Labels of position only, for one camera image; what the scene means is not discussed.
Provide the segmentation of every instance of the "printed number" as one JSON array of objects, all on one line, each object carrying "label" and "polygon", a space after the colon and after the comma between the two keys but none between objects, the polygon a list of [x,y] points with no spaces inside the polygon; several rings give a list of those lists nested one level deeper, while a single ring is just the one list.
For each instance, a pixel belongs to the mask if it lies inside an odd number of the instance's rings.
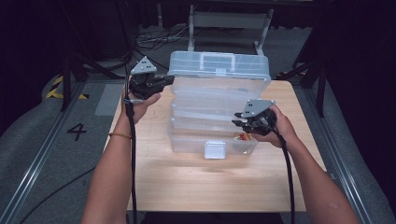
[{"label": "printed number", "polygon": [[79,135],[80,135],[81,133],[86,133],[86,132],[87,132],[87,131],[85,131],[85,130],[82,130],[82,128],[84,128],[84,124],[79,123],[78,125],[74,126],[73,128],[67,130],[67,132],[68,132],[68,133],[76,133],[77,136],[76,136],[75,141],[78,141]]}]

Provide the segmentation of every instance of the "forearm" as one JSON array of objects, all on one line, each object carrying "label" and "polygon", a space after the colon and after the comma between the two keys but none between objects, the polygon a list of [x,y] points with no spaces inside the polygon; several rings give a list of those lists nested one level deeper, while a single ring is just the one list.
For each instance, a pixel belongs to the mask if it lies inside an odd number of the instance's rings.
[{"label": "forearm", "polygon": [[306,210],[313,223],[359,223],[347,197],[321,169],[300,139],[288,150],[300,178]]},{"label": "forearm", "polygon": [[[131,134],[126,116],[113,133]],[[113,135],[93,173],[81,223],[125,223],[131,185],[131,140]]]}]

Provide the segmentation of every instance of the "stacked plastic drawers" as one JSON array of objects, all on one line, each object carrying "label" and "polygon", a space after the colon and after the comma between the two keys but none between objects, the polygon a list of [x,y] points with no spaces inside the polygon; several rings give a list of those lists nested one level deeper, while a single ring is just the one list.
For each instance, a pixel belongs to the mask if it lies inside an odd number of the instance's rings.
[{"label": "stacked plastic drawers", "polygon": [[253,151],[258,142],[231,120],[270,84],[265,56],[175,51],[168,75],[175,76],[168,129],[175,152],[224,159]]}]

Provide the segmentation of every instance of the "table surface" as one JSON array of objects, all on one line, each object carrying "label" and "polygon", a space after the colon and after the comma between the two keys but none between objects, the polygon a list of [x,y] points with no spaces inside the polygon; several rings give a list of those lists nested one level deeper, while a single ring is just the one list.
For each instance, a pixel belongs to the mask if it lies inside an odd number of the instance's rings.
[{"label": "table surface", "polygon": [[[203,154],[172,151],[167,135],[168,87],[136,124],[136,198],[141,211],[286,212],[290,194],[286,163],[280,148],[259,143],[250,155],[207,160]],[[292,86],[272,81],[262,99],[276,100],[318,164],[325,169]],[[116,111],[113,129],[120,115]],[[294,170],[296,211],[305,211],[300,181]]]}]

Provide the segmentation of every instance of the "person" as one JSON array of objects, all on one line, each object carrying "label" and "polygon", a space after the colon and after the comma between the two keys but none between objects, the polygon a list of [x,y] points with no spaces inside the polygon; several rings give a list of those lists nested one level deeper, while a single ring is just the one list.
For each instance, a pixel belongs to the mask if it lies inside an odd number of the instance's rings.
[{"label": "person", "polygon": [[[137,123],[160,97],[156,93],[144,103],[134,105],[134,122]],[[312,223],[359,223],[347,197],[314,160],[290,120],[276,105],[270,108],[276,114],[276,127],[286,141],[300,178],[306,211]],[[132,185],[130,128],[125,105],[122,105],[113,130],[115,134],[110,137],[93,173],[81,224],[126,223]],[[280,147],[274,133],[252,136],[258,141]]]}]

